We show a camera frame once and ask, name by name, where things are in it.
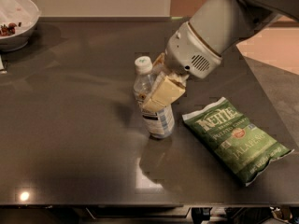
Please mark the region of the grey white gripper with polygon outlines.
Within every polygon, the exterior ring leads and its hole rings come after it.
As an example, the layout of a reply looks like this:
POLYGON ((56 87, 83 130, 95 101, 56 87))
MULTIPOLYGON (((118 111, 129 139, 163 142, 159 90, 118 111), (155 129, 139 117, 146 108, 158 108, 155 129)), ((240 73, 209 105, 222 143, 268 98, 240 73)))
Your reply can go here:
POLYGON ((221 61, 222 57, 203 42, 190 23, 184 22, 170 37, 165 54, 162 52, 153 63, 152 71, 158 76, 142 107, 150 112, 166 108, 185 93, 188 75, 203 79, 221 61), (176 73, 164 71, 164 56, 166 67, 176 73))

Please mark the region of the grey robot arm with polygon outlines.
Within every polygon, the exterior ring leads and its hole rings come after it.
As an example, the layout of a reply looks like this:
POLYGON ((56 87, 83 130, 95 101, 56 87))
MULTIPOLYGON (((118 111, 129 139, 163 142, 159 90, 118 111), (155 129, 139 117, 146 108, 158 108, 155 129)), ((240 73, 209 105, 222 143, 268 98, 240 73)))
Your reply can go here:
POLYGON ((158 58, 161 73, 142 107, 157 112, 174 103, 190 75, 207 77, 231 46, 281 16, 299 21, 299 0, 207 0, 168 40, 158 58))

